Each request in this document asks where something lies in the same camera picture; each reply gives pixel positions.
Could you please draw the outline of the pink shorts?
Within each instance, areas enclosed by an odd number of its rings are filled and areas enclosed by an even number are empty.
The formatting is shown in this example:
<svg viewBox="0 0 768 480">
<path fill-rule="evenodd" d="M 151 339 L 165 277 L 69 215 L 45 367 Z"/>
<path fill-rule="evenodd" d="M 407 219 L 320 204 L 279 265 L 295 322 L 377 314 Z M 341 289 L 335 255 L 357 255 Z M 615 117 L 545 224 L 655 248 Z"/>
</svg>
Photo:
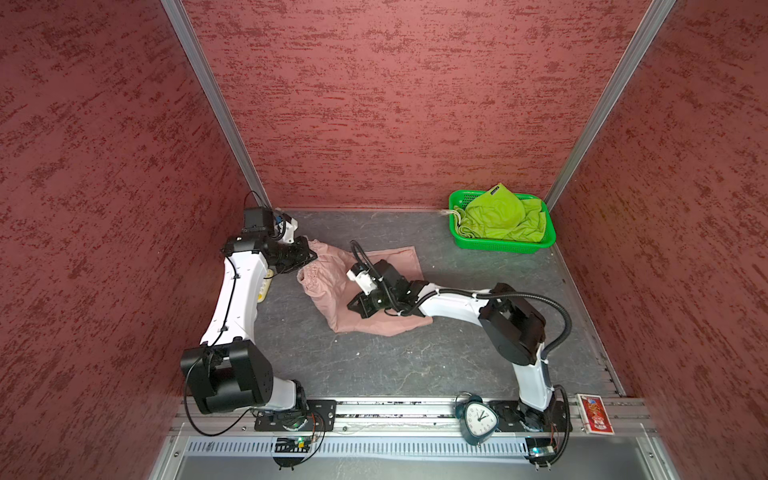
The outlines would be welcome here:
<svg viewBox="0 0 768 480">
<path fill-rule="evenodd" d="M 297 279 L 334 332 L 392 337 L 433 323 L 429 316 L 392 317 L 382 311 L 370 318 L 361 317 L 348 308 L 361 292 L 347 277 L 347 271 L 356 263 L 354 256 L 318 240 L 311 240 L 309 247 L 317 259 L 300 269 Z"/>
</svg>

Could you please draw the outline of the lime green shorts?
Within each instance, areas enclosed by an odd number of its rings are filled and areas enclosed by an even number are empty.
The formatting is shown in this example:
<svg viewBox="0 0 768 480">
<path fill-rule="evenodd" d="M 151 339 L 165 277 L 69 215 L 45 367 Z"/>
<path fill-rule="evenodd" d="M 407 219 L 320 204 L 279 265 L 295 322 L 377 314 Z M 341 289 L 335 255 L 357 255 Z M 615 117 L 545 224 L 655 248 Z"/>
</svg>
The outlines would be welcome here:
<svg viewBox="0 0 768 480">
<path fill-rule="evenodd" d="M 548 210 L 536 196 L 512 193 L 499 183 L 485 192 L 460 190 L 449 198 L 452 232 L 464 241 L 542 244 Z"/>
</svg>

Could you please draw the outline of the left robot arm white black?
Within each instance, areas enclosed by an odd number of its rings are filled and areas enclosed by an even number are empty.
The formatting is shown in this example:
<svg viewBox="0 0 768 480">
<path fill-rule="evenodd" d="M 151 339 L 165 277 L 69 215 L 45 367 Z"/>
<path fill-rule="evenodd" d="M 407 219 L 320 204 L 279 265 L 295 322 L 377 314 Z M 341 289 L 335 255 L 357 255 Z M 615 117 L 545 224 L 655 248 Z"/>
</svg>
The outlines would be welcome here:
<svg viewBox="0 0 768 480">
<path fill-rule="evenodd" d="M 222 248 L 224 278 L 213 317 L 200 345 L 185 350 L 180 361 L 186 388 L 201 413 L 308 411 L 301 385 L 276 377 L 254 343 L 259 296 L 273 277 L 317 258 L 297 229 L 297 220 L 286 213 L 247 208 L 243 229 Z"/>
</svg>

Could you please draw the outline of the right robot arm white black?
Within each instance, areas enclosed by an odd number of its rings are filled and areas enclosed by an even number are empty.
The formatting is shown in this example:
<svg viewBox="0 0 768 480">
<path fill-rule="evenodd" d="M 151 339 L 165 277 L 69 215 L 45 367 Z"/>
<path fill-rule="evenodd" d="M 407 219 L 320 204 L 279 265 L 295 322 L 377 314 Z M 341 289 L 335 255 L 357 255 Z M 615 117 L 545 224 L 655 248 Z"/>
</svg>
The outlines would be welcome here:
<svg viewBox="0 0 768 480">
<path fill-rule="evenodd" d="M 518 411 L 531 425 L 553 401 L 546 356 L 546 320 L 530 302 L 538 297 L 498 283 L 491 289 L 463 290 L 413 280 L 386 261 L 354 264 L 346 273 L 360 292 L 347 308 L 363 318 L 377 312 L 396 317 L 446 317 L 483 329 L 495 350 L 513 365 Z"/>
</svg>

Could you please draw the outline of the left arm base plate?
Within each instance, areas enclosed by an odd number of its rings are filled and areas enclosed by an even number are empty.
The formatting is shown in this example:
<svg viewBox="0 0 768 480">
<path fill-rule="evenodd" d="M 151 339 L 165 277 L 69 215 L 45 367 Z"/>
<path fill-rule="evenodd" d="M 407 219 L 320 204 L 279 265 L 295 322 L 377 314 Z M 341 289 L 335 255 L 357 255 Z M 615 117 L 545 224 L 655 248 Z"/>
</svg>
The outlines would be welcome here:
<svg viewBox="0 0 768 480">
<path fill-rule="evenodd" d="M 331 432 L 334 429 L 338 402 L 310 399 L 290 411 L 258 411 L 254 417 L 257 432 Z"/>
</svg>

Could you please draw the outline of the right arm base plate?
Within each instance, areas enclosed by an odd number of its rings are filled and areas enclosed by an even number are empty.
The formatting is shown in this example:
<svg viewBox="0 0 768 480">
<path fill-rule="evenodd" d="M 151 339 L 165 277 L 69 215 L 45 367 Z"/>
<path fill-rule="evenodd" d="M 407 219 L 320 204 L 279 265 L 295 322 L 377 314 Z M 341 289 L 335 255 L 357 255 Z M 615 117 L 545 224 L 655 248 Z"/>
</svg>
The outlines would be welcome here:
<svg viewBox="0 0 768 480">
<path fill-rule="evenodd" d="M 492 400 L 488 402 L 499 418 L 498 429 L 502 432 L 564 433 L 572 427 L 568 405 L 553 399 L 544 411 L 538 411 L 517 400 Z"/>
</svg>

